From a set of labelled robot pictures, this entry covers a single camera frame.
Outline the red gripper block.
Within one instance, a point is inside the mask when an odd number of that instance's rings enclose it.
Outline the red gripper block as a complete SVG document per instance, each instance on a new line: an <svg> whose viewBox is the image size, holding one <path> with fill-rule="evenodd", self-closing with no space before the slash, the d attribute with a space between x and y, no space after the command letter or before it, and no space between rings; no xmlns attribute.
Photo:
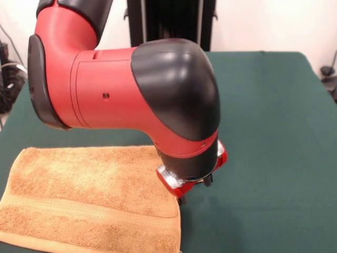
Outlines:
<svg viewBox="0 0 337 253"><path fill-rule="evenodd" d="M214 168L204 177L199 179L185 180L179 177L175 172L171 172L165 164L160 165L156 169L156 174L166 189L178 199L178 204L183 206L186 204L186 193L195 185L203 183L206 187L210 187L213 183L213 173L227 162L227 151L224 144L217 139L217 160Z"/></svg>

